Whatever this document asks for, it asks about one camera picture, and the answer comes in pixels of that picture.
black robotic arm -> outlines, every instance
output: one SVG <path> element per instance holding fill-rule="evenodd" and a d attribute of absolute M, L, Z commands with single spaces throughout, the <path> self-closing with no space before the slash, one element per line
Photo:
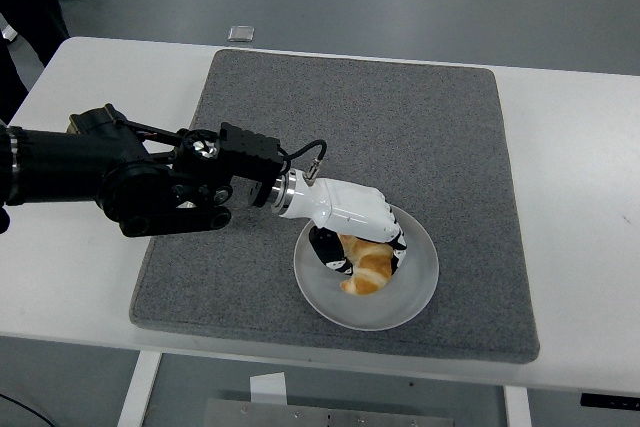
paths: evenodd
<path fill-rule="evenodd" d="M 67 133 L 0 127 L 0 205 L 95 200 L 128 237 L 216 230 L 231 219 L 222 204 L 234 176 L 256 182 L 250 203 L 261 207 L 290 162 L 278 139 L 227 123 L 172 133 L 110 104 L 70 120 Z M 173 149 L 150 154 L 144 141 Z"/>

gray felt mat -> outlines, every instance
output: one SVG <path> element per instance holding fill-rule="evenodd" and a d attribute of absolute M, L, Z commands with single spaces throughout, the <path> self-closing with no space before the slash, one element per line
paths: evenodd
<path fill-rule="evenodd" d="M 349 330 L 298 289 L 305 220 L 247 206 L 217 232 L 152 240 L 131 305 L 140 327 L 419 357 L 524 363 L 538 355 L 522 241 L 493 74 L 485 69 L 223 50 L 193 127 L 222 121 L 292 152 L 324 138 L 321 176 L 371 185 L 429 232 L 440 260 L 433 299 L 408 323 Z M 311 156 L 294 162 L 305 169 Z"/>

metal bracket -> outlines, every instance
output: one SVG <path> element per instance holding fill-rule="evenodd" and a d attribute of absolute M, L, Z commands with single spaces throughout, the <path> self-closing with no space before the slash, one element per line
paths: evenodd
<path fill-rule="evenodd" d="M 454 427 L 452 419 L 210 399 L 205 427 Z"/>

white plate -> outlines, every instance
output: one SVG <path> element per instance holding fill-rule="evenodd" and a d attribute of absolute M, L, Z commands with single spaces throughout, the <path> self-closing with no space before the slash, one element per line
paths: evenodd
<path fill-rule="evenodd" d="M 408 322 L 429 303 L 438 283 L 438 255 L 431 237 L 405 211 L 393 207 L 404 230 L 407 254 L 386 286 L 370 295 L 343 292 L 347 276 L 326 267 L 309 242 L 309 222 L 298 237 L 293 269 L 298 286 L 321 315 L 354 330 L 386 330 Z"/>

white table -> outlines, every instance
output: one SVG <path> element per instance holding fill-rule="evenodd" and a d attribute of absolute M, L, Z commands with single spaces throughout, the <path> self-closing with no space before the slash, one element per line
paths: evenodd
<path fill-rule="evenodd" d="M 70 114 L 110 102 L 137 122 L 187 127 L 217 50 L 73 38 L 13 125 L 64 131 Z M 489 68 L 502 102 L 541 344 L 534 362 L 336 354 L 140 329 L 128 309 L 148 240 L 123 237 L 92 202 L 8 208 L 12 224 L 0 236 L 0 335 L 640 394 L 640 78 Z"/>

